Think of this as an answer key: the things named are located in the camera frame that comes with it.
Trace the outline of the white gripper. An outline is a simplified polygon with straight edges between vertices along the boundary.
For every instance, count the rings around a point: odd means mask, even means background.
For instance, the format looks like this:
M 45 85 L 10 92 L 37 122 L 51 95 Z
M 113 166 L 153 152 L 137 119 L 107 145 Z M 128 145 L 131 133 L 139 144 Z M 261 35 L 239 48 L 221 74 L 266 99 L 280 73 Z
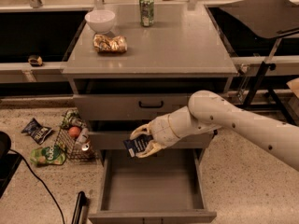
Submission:
M 141 158 L 147 158 L 166 147 L 171 147 L 180 140 L 176 133 L 179 119 L 172 115 L 167 114 L 152 120 L 149 125 L 143 124 L 132 131 L 130 139 L 134 140 L 140 135 L 152 135 L 153 141 L 150 141 L 146 149 L 136 154 Z

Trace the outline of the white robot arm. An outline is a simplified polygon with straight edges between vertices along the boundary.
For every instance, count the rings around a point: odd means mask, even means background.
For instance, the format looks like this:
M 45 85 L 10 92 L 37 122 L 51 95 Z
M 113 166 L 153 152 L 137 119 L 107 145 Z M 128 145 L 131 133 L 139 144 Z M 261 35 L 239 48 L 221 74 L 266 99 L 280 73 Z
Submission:
M 139 158 L 146 158 L 194 134 L 219 127 L 233 130 L 277 159 L 299 170 L 299 127 L 238 108 L 211 91 L 194 93 L 186 106 L 142 125 L 131 139 L 150 135 Z

